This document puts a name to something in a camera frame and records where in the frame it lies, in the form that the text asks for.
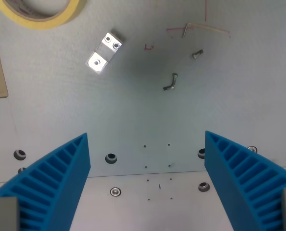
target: countersunk hole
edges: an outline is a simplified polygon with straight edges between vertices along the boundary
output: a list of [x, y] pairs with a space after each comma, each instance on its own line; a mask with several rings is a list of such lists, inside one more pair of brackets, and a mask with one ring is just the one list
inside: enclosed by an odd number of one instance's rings
[[117, 156], [115, 154], [110, 153], [105, 156], [105, 161], [108, 164], [114, 164], [117, 161]]
[[110, 154], [108, 154], [108, 157], [109, 157], [110, 159], [114, 159], [116, 156], [115, 156], [114, 154], [110, 153]]
[[22, 150], [16, 150], [13, 152], [13, 156], [17, 159], [17, 160], [24, 160], [26, 158], [26, 154], [25, 152], [23, 152]]

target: gray metal plate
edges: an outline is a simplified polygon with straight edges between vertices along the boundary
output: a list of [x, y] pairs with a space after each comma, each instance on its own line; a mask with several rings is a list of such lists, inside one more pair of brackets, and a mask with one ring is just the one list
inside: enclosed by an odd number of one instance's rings
[[[44, 31], [0, 12], [9, 91], [0, 99], [0, 181], [84, 132], [90, 176], [202, 171], [205, 130], [286, 166], [286, 0], [209, 0], [207, 12], [206, 23], [230, 37], [167, 33], [205, 23], [203, 0], [87, 1], [73, 21]], [[108, 31], [123, 46], [97, 75], [85, 62]], [[172, 72], [175, 89], [163, 91]]]

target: ribbed blue part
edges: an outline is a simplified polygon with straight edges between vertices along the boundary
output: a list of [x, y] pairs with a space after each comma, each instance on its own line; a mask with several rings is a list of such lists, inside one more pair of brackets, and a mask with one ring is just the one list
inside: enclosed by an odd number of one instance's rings
[[85, 133], [5, 183], [0, 197], [18, 198], [22, 231], [68, 231], [89, 170]]
[[205, 167], [236, 231], [280, 231], [286, 170], [206, 131]]

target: screw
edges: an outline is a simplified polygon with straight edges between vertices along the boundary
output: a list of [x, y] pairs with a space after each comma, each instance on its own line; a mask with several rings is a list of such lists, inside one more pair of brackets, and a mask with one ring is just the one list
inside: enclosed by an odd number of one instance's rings
[[257, 148], [255, 146], [250, 146], [250, 147], [248, 147], [248, 149], [254, 153], [257, 153]]
[[197, 59], [203, 53], [204, 53], [204, 50], [199, 50], [198, 52], [192, 54], [192, 57], [193, 59]]
[[110, 193], [112, 196], [120, 196], [122, 191], [120, 190], [120, 188], [114, 187], [114, 188], [111, 188]]

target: masking tape roll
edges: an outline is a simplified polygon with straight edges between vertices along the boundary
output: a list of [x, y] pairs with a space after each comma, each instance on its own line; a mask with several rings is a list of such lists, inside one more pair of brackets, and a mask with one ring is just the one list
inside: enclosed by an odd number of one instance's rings
[[66, 7], [54, 16], [42, 15], [24, 0], [0, 0], [0, 10], [11, 20], [32, 29], [50, 29], [69, 22], [79, 15], [86, 0], [68, 0]]

